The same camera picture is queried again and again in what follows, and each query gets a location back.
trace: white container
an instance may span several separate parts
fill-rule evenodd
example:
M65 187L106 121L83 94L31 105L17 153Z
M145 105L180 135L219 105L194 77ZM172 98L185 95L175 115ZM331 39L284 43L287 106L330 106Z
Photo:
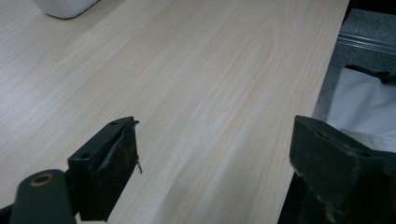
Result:
M44 13L53 17L69 19L83 13L98 0L33 0Z

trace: light wood grain surface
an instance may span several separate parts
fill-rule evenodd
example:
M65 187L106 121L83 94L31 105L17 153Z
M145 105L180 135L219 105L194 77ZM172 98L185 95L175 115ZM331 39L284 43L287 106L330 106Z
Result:
M134 116L144 173L109 223L276 223L347 0L0 1L0 206Z

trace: white object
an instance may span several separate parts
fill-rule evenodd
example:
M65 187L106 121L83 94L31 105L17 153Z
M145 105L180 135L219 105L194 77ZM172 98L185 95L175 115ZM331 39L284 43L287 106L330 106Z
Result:
M396 152L396 85L330 66L314 118L375 150Z
M83 13L98 0L33 0L44 13L53 17L69 19Z

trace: gray carpet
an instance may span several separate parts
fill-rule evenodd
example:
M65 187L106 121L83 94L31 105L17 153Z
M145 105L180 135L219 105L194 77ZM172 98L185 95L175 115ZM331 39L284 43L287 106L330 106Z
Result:
M396 16L352 9L340 33L396 43ZM396 75L396 55L336 44L330 64L356 64L369 70Z

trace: wooden desk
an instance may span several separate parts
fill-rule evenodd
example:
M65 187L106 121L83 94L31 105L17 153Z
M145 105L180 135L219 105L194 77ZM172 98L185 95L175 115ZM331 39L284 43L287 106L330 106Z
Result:
M144 169L109 223L276 223L347 0L102 0L73 20L0 3L0 205L113 119Z

